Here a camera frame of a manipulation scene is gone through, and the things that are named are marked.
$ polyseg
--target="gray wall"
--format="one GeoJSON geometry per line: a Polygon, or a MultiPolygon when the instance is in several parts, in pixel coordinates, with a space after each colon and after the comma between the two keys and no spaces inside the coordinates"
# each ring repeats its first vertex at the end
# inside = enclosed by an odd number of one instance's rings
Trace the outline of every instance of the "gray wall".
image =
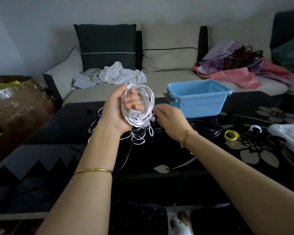
{"type": "Polygon", "coordinates": [[[0,20],[0,75],[27,75],[23,60],[0,20]]]}
{"type": "Polygon", "coordinates": [[[0,0],[0,18],[29,73],[39,78],[78,44],[74,23],[212,24],[287,9],[294,0],[0,0]]]}

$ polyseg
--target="red checkered fabric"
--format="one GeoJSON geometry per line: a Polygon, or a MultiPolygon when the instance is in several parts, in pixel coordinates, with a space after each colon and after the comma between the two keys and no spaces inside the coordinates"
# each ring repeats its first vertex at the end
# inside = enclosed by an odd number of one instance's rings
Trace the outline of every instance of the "red checkered fabric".
{"type": "Polygon", "coordinates": [[[256,89],[262,86],[261,82],[255,78],[255,73],[249,72],[247,68],[231,69],[210,74],[202,74],[195,66],[194,69],[196,69],[198,76],[201,78],[229,81],[249,89],[256,89]]]}

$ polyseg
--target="gold bangle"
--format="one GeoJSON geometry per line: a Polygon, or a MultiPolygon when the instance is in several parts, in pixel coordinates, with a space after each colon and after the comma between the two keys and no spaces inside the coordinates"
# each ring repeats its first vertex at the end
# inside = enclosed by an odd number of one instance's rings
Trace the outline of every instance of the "gold bangle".
{"type": "Polygon", "coordinates": [[[181,142],[181,144],[184,143],[184,141],[186,140],[187,136],[188,136],[191,132],[197,132],[197,131],[196,131],[196,130],[188,131],[188,132],[186,133],[186,135],[184,136],[184,138],[182,138],[182,142],[181,142]]]}
{"type": "Polygon", "coordinates": [[[73,175],[75,175],[77,173],[81,173],[81,172],[86,172],[86,171],[106,171],[106,172],[110,172],[112,174],[112,171],[110,171],[110,170],[99,169],[99,168],[89,168],[89,169],[82,169],[82,170],[75,171],[73,175]]]}

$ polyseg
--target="coffee table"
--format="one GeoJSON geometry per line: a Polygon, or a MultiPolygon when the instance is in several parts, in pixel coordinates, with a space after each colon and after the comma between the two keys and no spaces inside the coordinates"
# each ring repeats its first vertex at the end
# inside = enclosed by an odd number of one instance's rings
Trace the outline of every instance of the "coffee table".
{"type": "MultiPolygon", "coordinates": [[[[156,98],[155,102],[166,100],[156,98]]],[[[81,158],[70,148],[70,137],[103,105],[104,102],[66,104],[0,163],[0,220],[47,216],[81,158]]],[[[273,123],[294,123],[294,108],[260,91],[240,92],[227,98],[218,116],[208,119],[240,134],[239,140],[232,143],[224,139],[224,133],[212,142],[294,191],[294,154],[285,148],[272,148],[233,125],[244,120],[247,128],[259,125],[266,135],[266,127],[273,123]]],[[[89,137],[86,127],[72,138],[72,146],[83,151],[89,137]]],[[[119,146],[115,168],[124,162],[128,152],[129,145],[119,146]]],[[[157,132],[147,137],[144,145],[134,145],[124,168],[114,174],[112,200],[164,206],[230,202],[188,150],[157,132]]]]}

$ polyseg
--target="flower pattern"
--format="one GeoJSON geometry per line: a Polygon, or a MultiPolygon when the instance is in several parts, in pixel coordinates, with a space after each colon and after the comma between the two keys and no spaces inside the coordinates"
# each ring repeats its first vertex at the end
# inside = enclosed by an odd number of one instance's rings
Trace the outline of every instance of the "flower pattern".
{"type": "Polygon", "coordinates": [[[243,162],[249,164],[258,164],[259,159],[263,159],[269,165],[278,168],[278,158],[268,150],[272,150],[271,147],[263,142],[248,137],[248,134],[239,134],[240,138],[235,141],[226,141],[225,144],[235,150],[241,150],[239,155],[243,162]]]}
{"type": "Polygon", "coordinates": [[[294,124],[294,114],[284,113],[277,107],[271,107],[269,109],[267,107],[259,106],[259,109],[261,110],[256,111],[256,113],[262,116],[268,116],[271,122],[282,123],[285,121],[286,123],[294,124]]]}

